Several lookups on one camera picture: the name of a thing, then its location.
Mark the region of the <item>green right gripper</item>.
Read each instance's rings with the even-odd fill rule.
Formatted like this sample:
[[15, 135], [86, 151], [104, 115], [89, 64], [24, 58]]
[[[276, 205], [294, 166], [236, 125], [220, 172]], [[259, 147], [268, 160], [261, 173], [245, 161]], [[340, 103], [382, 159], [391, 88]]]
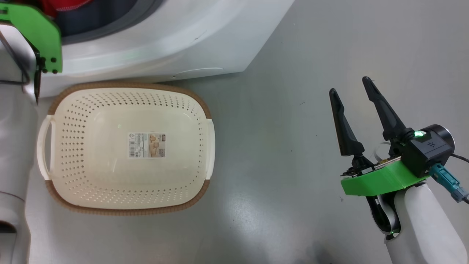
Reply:
[[[383, 138], [386, 141], [397, 139], [406, 129], [402, 120], [370, 77], [364, 76], [362, 83], [369, 100], [374, 103], [380, 117]], [[353, 157], [352, 167], [341, 175], [340, 183], [346, 195], [376, 197], [403, 190], [429, 177], [427, 172], [422, 177], [417, 177], [404, 165], [401, 161], [402, 154], [398, 153], [398, 148], [404, 147], [403, 143], [397, 143], [396, 147], [390, 148], [389, 158], [372, 164], [363, 155], [365, 149], [362, 143], [356, 139], [345, 117], [344, 105], [334, 88], [330, 89], [329, 98], [340, 154], [343, 157]]]

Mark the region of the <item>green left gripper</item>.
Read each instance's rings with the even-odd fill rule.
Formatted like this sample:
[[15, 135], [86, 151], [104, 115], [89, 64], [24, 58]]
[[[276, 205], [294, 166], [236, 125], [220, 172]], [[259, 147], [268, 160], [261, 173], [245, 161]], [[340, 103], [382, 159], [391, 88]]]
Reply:
[[45, 58], [44, 69], [54, 74], [63, 72], [62, 37], [59, 27], [37, 7], [1, 3], [1, 21], [13, 25]]

